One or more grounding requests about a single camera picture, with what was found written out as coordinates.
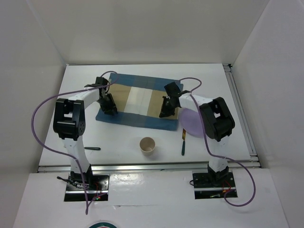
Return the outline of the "blue tan white placemat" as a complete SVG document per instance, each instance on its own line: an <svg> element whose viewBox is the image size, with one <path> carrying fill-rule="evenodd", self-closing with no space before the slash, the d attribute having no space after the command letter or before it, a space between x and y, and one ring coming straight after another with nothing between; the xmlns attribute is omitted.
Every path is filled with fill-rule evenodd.
<svg viewBox="0 0 304 228"><path fill-rule="evenodd" d="M109 80L114 82L109 93L114 98L118 114L111 116L99 110L95 117L97 121L166 131L178 129L177 108L173 116L160 118L159 114L163 97L166 96L164 87L175 82L182 90L181 82L167 78L114 73L110 74Z"/></svg>

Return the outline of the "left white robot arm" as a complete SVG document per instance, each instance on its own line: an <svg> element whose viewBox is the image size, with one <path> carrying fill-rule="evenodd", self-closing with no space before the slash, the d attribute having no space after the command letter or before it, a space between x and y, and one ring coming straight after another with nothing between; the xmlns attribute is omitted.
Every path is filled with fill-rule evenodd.
<svg viewBox="0 0 304 228"><path fill-rule="evenodd" d="M70 156L72 183L77 183L87 190L93 186L94 177L83 144L83 134L86 129L85 109L97 102L105 115L118 114L114 98L109 93L110 82L104 77L97 77L95 83L85 86L70 98L59 98L55 104L53 130L63 141Z"/></svg>

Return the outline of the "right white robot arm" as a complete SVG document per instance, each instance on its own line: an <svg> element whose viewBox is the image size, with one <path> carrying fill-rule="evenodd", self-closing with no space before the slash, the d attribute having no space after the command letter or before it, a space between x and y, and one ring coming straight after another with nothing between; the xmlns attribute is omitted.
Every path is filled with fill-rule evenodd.
<svg viewBox="0 0 304 228"><path fill-rule="evenodd" d="M190 91L181 91L175 82L164 87L160 118L175 115L175 109L185 108L199 115L206 149L211 156L207 170L207 180L212 186L219 186L228 176L228 158L225 156L228 140L235 128L235 121L222 97L215 99L193 95Z"/></svg>

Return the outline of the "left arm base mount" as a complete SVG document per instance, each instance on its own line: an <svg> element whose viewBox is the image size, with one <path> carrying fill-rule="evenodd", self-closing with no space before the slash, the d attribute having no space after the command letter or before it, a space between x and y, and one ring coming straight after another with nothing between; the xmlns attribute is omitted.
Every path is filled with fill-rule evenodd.
<svg viewBox="0 0 304 228"><path fill-rule="evenodd" d="M84 186L81 181L72 181L70 175L68 178L57 176L57 179L66 183L64 202L82 202L86 200ZM91 184L85 184L88 202L93 199L95 201L108 201L109 180L109 174L95 175Z"/></svg>

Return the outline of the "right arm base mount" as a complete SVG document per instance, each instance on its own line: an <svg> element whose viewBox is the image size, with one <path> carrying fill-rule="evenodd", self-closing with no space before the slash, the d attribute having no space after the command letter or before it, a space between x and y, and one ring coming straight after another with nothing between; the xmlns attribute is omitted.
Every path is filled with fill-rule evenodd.
<svg viewBox="0 0 304 228"><path fill-rule="evenodd" d="M208 173L193 173L189 184L194 188L194 197L200 199L237 198L237 189L232 172L217 184L211 183Z"/></svg>

